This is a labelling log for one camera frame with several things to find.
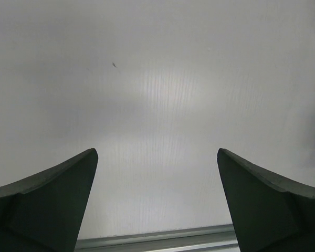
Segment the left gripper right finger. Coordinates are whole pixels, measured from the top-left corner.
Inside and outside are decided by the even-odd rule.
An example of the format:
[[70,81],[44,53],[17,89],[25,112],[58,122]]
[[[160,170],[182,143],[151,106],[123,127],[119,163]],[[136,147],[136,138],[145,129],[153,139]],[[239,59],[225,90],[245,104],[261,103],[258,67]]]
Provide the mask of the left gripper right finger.
[[223,148],[217,164],[241,251],[315,251],[315,187]]

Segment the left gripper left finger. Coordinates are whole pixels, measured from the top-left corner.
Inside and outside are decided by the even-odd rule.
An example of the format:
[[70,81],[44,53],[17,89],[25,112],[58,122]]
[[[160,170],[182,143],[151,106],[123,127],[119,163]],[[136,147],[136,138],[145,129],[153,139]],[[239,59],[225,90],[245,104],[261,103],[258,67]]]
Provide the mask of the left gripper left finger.
[[0,251],[74,251],[98,164],[91,148],[0,187]]

